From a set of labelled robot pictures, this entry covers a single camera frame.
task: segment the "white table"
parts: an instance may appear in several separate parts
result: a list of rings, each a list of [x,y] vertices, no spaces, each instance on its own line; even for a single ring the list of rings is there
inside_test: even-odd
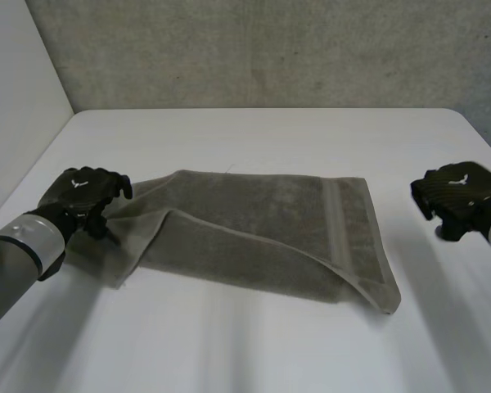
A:
[[[491,392],[491,249],[434,235],[409,196],[427,169],[491,149],[435,109],[86,111],[0,209],[68,167],[134,182],[177,169],[363,176],[402,292],[396,314],[137,269],[118,291],[65,266],[0,322],[0,392]]]

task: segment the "gray robot arm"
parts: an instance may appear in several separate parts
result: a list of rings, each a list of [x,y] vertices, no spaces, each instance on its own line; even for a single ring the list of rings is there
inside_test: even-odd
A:
[[[0,230],[0,319],[64,250],[64,237],[44,217],[21,215]]]
[[[412,197],[428,220],[442,219],[436,234],[458,242],[468,232],[480,232],[491,246],[491,172],[475,162],[428,170],[411,183]]]
[[[36,281],[58,272],[76,230],[118,241],[101,213],[120,191],[128,199],[133,196],[127,176],[88,167],[68,169],[36,210],[0,229],[0,319]]]

